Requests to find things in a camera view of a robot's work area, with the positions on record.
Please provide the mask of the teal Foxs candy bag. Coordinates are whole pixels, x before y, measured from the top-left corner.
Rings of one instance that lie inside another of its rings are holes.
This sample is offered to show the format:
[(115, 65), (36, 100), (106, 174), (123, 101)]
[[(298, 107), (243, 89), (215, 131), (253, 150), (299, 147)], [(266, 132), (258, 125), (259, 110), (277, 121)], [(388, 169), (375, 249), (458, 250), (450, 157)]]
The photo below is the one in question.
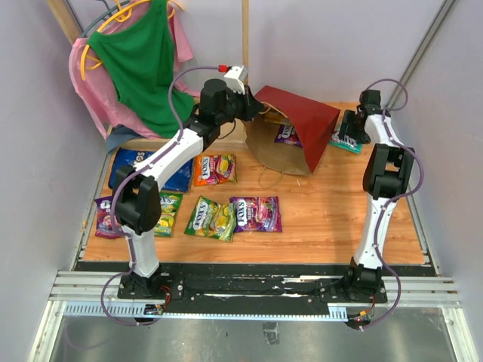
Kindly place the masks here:
[(362, 144), (356, 142), (353, 138), (348, 136), (343, 136), (343, 138), (339, 138), (339, 132), (336, 131), (331, 135), (329, 144), (335, 146), (339, 149), (346, 150), (353, 154), (359, 155), (361, 153)]

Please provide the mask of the red brown paper bag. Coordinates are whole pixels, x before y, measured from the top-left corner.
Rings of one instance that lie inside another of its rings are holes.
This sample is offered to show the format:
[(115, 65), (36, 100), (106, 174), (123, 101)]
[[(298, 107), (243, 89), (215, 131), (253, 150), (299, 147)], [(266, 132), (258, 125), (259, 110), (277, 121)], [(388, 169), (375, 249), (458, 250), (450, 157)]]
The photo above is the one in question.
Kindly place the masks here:
[[(268, 85), (262, 87), (255, 98), (263, 108), (252, 122), (245, 124), (245, 142), (252, 155), (265, 168), (282, 175), (314, 174), (335, 130), (340, 110)], [(286, 125), (295, 127), (302, 148), (274, 142), (281, 124), (263, 120), (263, 114), (271, 109), (290, 121)]]

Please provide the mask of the purple Foxs candy bag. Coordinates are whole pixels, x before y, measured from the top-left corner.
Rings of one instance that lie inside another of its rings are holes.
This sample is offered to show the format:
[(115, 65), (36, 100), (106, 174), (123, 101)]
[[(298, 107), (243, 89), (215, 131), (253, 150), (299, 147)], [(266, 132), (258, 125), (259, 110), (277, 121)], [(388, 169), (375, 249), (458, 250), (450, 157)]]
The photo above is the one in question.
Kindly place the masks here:
[(235, 232), (282, 232), (277, 196), (231, 197), (235, 207)]
[(278, 132), (274, 139), (275, 143), (283, 143), (289, 146), (302, 148), (303, 145), (298, 137), (297, 131), (293, 125), (282, 124), (278, 128)]

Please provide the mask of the orange Tops candy bag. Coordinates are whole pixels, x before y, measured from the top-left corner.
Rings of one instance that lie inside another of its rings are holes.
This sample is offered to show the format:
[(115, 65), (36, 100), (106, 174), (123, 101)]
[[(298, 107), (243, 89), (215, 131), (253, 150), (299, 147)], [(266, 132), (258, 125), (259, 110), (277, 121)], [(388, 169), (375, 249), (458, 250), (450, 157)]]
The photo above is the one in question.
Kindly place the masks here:
[(234, 154), (198, 155), (193, 159), (193, 185), (237, 183)]

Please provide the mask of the blue Doritos chip bag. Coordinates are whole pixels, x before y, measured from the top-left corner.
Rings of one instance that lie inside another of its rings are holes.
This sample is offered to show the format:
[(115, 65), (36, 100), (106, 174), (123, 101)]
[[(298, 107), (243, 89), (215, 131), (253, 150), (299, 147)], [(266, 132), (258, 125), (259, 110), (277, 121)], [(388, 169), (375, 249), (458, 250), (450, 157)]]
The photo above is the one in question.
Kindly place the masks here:
[[(137, 151), (132, 149), (119, 148), (116, 152), (108, 178), (108, 187), (112, 189), (115, 182), (115, 172), (125, 165), (134, 166), (151, 156), (151, 151)], [(166, 191), (187, 193), (192, 179), (193, 160), (187, 161), (168, 181), (162, 189)]]

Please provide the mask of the yellow green candy bag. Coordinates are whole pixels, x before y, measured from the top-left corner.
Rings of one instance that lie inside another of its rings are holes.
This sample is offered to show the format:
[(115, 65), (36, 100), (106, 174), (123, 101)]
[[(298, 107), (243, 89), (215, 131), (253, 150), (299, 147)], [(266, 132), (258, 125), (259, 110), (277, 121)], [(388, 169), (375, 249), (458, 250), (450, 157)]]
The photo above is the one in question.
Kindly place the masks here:
[(236, 217), (233, 203), (219, 204), (200, 196), (184, 234), (232, 242), (235, 227)]
[(174, 233), (177, 213), (183, 200), (183, 194), (176, 192), (161, 192), (161, 216), (154, 228), (154, 236), (169, 238)]

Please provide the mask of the purple Tops candy bag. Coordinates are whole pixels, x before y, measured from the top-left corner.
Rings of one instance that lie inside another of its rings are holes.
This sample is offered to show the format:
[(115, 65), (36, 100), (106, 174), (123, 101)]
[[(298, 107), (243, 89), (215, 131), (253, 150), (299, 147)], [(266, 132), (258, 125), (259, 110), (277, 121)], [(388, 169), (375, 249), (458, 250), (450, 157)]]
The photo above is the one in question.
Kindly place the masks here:
[(111, 217), (111, 203), (112, 196), (106, 196), (102, 198), (97, 198), (94, 200), (96, 204), (96, 229), (95, 235), (100, 238), (115, 239), (119, 238), (120, 235), (115, 230), (118, 228), (118, 223), (115, 224), (115, 228), (112, 227), (112, 217)]

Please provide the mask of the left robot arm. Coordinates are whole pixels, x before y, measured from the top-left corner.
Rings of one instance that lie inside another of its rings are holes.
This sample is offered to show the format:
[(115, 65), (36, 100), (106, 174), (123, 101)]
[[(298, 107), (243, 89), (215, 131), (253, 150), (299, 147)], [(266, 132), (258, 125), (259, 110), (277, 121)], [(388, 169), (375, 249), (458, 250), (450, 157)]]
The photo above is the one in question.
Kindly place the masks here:
[(162, 274), (155, 251), (155, 226), (162, 214), (161, 188), (220, 136), (222, 125), (236, 119), (252, 121), (262, 109), (263, 104), (247, 84), (232, 86), (228, 81), (209, 79), (199, 102), (169, 142), (145, 161), (116, 171), (112, 226), (126, 238), (130, 256), (130, 269), (119, 278), (119, 298), (182, 298), (182, 279)]

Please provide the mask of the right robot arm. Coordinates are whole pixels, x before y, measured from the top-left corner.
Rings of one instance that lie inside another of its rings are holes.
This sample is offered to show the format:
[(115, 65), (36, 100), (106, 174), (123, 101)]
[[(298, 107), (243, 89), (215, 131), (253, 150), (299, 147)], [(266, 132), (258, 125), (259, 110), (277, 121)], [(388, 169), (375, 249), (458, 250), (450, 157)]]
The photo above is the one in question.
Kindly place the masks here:
[(386, 234), (399, 198), (407, 193), (414, 150), (395, 135), (378, 90), (361, 92), (356, 111), (344, 116), (344, 127), (374, 144), (362, 180), (368, 208), (361, 242), (341, 284), (344, 297), (358, 302), (374, 298), (382, 288)]

